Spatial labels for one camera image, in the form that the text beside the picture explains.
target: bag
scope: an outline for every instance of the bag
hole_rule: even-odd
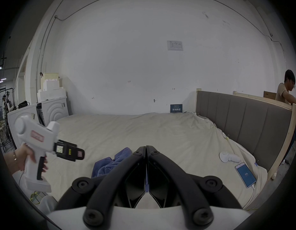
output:
[[[25,106],[28,106],[28,102],[27,102],[27,101],[21,102],[21,103],[18,105],[18,109],[23,108],[23,107],[25,107]]]

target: gray headboard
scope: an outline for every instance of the gray headboard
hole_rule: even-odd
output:
[[[206,91],[197,91],[196,113],[246,148],[267,171],[283,147],[292,116],[292,110],[268,102]]]

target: smartphone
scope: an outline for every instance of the smartphone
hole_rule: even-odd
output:
[[[240,163],[235,167],[235,169],[247,188],[256,183],[257,180],[254,178],[253,174],[245,163]]]

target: screw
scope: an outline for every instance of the screw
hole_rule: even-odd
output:
[[[78,187],[79,188],[85,188],[88,185],[86,181],[80,181],[78,182]]]
[[[193,221],[197,225],[206,225],[213,220],[213,215],[207,208],[198,209],[193,215]]]
[[[83,220],[92,226],[99,226],[103,223],[103,215],[95,209],[87,209],[84,213]]]
[[[142,155],[142,153],[140,151],[135,151],[133,154],[136,155],[136,156],[141,156]]]
[[[155,154],[159,154],[160,152],[158,152],[158,151],[152,151],[150,154],[151,155],[155,155]]]
[[[210,187],[216,187],[217,182],[215,180],[207,180],[206,185],[208,185]]]

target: person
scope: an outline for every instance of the person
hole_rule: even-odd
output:
[[[284,102],[287,104],[293,104],[293,103],[296,104],[296,98],[289,93],[289,91],[292,91],[293,88],[295,88],[295,75],[292,72],[292,70],[287,70],[284,75],[284,83],[280,83],[278,86],[275,100],[280,101],[280,102]],[[286,155],[288,155],[288,152],[290,151],[290,149],[295,141],[295,138],[296,138],[296,129],[294,131],[291,143],[288,147],[288,150],[286,151],[286,153],[284,155],[284,158],[283,158],[283,161],[281,164],[285,163],[285,157],[286,157]],[[276,172],[272,175],[272,177],[271,177],[272,180],[274,180],[276,178],[277,171],[278,170],[276,170]]]
[[[13,108],[9,106],[6,100],[7,98],[6,98],[6,95],[4,94],[2,96],[2,118],[5,121],[5,127],[7,127],[6,114],[13,110]]]
[[[29,156],[29,159],[36,163],[34,151],[25,143],[23,143],[20,148],[16,149],[15,151],[10,151],[3,155],[6,165],[8,166],[8,170],[11,172],[11,174],[14,174],[16,171],[19,170],[24,171],[27,156]],[[48,169],[45,163],[43,167],[43,172],[46,172],[46,170]]]

